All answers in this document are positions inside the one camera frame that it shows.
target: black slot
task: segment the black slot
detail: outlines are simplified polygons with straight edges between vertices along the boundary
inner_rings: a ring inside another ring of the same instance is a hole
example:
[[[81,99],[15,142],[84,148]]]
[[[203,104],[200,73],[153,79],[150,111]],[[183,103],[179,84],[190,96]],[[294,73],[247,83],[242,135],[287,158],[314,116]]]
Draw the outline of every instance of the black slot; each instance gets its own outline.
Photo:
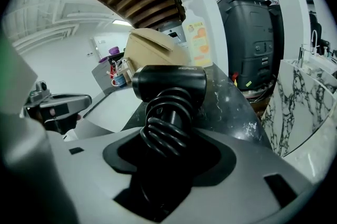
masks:
[[[243,75],[243,66],[244,65],[244,61],[242,61],[242,63],[241,63],[241,75]]]
[[[296,193],[281,175],[266,176],[264,177],[264,180],[273,192],[281,208],[286,207],[289,203],[296,199]]]
[[[178,37],[178,34],[177,33],[170,33],[169,36],[174,38],[174,37]]]
[[[69,149],[69,152],[72,155],[83,152],[83,151],[84,151],[84,149],[82,149],[81,147],[75,147],[75,148]]]
[[[69,113],[68,104],[56,105],[56,106],[54,106],[54,110],[55,110],[55,116],[56,117]]]
[[[257,74],[261,77],[262,76],[264,77],[264,76],[269,75],[269,72],[270,72],[270,68],[269,66],[266,66],[266,67],[260,68]]]
[[[55,95],[53,96],[53,99],[62,99],[62,98],[70,98],[70,97],[73,97],[73,95],[69,95],[69,94],[58,94],[58,95]]]

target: red object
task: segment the red object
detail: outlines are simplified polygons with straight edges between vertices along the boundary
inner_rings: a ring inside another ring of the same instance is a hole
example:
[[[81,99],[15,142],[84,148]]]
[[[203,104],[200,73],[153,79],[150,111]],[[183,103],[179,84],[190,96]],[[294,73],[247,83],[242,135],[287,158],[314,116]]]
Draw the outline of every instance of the red object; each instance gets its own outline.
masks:
[[[234,82],[235,80],[237,80],[237,77],[239,76],[239,73],[238,72],[235,72],[233,75],[232,75],[232,81]]]
[[[110,78],[113,79],[114,78],[114,74],[115,74],[115,71],[114,71],[114,68],[112,67],[112,65],[110,66]]]

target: black hair dryer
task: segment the black hair dryer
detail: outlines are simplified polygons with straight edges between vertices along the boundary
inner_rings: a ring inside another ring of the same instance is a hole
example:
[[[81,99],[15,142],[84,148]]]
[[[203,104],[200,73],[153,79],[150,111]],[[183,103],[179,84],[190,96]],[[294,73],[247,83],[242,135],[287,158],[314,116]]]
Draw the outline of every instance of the black hair dryer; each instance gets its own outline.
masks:
[[[133,76],[136,96],[148,103],[141,136],[164,158],[186,153],[194,112],[202,105],[207,79],[202,67],[147,65]]]

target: cardboard box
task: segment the cardboard box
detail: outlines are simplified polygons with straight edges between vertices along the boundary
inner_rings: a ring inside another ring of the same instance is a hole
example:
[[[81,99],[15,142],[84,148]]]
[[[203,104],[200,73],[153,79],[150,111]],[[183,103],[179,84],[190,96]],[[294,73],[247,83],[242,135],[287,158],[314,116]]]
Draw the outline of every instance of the cardboard box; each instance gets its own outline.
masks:
[[[129,58],[135,70],[146,65],[187,65],[188,56],[173,38],[150,28],[131,30],[124,58]]]

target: white marble panel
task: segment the white marble panel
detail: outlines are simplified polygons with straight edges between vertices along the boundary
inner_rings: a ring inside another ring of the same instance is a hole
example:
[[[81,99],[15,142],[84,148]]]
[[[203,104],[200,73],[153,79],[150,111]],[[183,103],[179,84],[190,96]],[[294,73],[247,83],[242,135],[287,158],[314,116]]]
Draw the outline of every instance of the white marble panel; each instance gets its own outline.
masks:
[[[315,184],[324,179],[337,152],[337,108],[302,146],[284,159]]]
[[[283,157],[302,145],[323,124],[333,104],[332,93],[321,83],[282,60],[262,116],[274,152]]]
[[[297,66],[298,63],[297,59],[285,59],[284,61],[294,66]],[[336,92],[337,79],[331,74],[307,61],[304,61],[302,69],[306,74],[322,83],[332,94]]]

